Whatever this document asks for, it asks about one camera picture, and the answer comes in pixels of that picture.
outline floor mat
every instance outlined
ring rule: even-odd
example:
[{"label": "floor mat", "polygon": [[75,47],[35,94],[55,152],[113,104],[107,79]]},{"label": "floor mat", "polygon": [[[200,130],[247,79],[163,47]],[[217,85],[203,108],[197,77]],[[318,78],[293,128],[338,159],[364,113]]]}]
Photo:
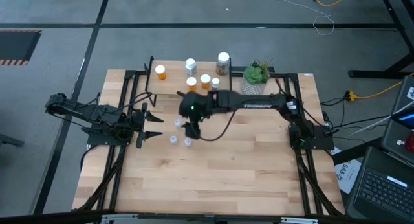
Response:
[{"label": "floor mat", "polygon": [[41,30],[0,30],[0,65],[27,65]]}]

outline potted plant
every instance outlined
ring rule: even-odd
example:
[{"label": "potted plant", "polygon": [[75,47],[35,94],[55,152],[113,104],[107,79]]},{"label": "potted plant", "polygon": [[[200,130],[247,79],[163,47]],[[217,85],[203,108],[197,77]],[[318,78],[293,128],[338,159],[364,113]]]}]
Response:
[{"label": "potted plant", "polygon": [[241,92],[245,95],[262,95],[265,91],[266,83],[270,78],[267,68],[270,62],[254,61],[248,66],[241,80]]}]

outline sticker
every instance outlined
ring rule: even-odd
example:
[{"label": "sticker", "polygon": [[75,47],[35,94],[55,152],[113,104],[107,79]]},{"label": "sticker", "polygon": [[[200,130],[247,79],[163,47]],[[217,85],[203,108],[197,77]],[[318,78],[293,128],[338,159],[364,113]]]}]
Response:
[{"label": "sticker", "polygon": [[[331,151],[333,155],[339,152],[341,152],[341,150],[337,147]],[[355,159],[335,166],[336,178],[338,179],[339,188],[342,191],[347,194],[351,192],[360,168],[361,163]]]},{"label": "sticker", "polygon": [[412,99],[412,100],[414,100],[414,87],[410,87],[409,88],[407,97],[410,98],[410,99]]},{"label": "sticker", "polygon": [[402,140],[397,140],[397,145],[399,145],[399,146],[401,146],[401,145],[405,145],[406,144],[406,142],[404,142],[404,141],[402,141]]},{"label": "sticker", "polygon": [[391,176],[388,176],[387,179],[390,180],[390,181],[393,181],[394,183],[397,183],[397,184],[403,186],[404,188],[407,188],[407,186],[408,186],[406,183],[403,183],[403,182],[399,181],[398,179],[394,179]]}]

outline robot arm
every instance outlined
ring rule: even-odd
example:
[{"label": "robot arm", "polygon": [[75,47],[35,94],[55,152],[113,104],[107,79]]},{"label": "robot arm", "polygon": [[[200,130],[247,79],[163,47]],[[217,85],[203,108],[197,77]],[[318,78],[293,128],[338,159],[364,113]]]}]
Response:
[{"label": "robot arm", "polygon": [[313,138],[313,124],[301,116],[298,100],[293,96],[276,95],[240,95],[235,91],[208,91],[206,96],[194,92],[187,94],[177,91],[183,97],[179,107],[179,114],[189,118],[185,124],[186,136],[193,139],[200,138],[199,122],[216,113],[227,113],[239,108],[249,109],[276,109],[281,116],[295,123],[299,128],[298,137],[301,139]]},{"label": "robot arm", "polygon": [[82,127],[82,131],[89,135],[88,144],[93,145],[126,145],[129,144],[135,131],[145,137],[139,137],[145,140],[149,137],[160,135],[158,132],[145,132],[142,134],[144,121],[163,122],[163,120],[154,117],[148,110],[147,104],[142,105],[141,110],[135,110],[130,115],[122,112],[122,108],[116,108],[110,105],[98,105],[98,97],[88,104],[81,104],[69,98],[65,94],[58,93],[50,96],[46,103],[46,112],[51,115],[70,115],[92,124],[91,127]]}]

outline white plant pot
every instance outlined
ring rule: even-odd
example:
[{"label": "white plant pot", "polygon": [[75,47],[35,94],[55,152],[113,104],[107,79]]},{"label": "white plant pot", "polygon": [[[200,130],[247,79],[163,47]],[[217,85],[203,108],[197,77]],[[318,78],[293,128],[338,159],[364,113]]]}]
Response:
[{"label": "white plant pot", "polygon": [[241,92],[244,95],[262,95],[265,92],[266,84],[250,84],[245,77],[241,79]]}]

